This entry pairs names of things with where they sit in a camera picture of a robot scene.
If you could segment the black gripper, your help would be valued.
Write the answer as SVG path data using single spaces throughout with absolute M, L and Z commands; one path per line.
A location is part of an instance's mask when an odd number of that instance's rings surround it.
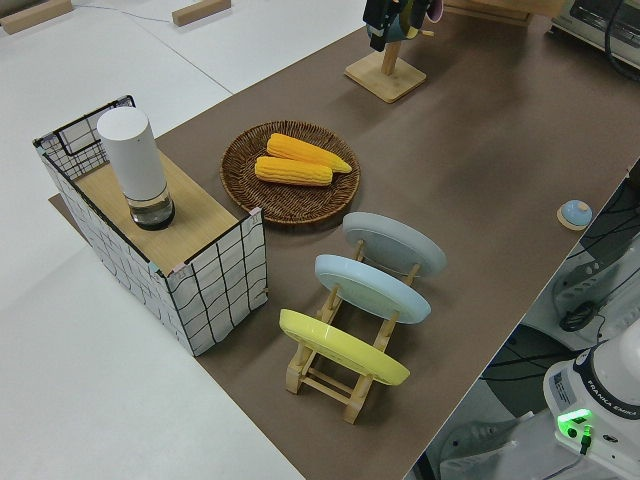
M 395 0 L 367 0 L 363 12 L 363 21 L 368 26 L 370 47 L 383 50 L 386 45 L 385 30 L 400 10 L 400 2 Z

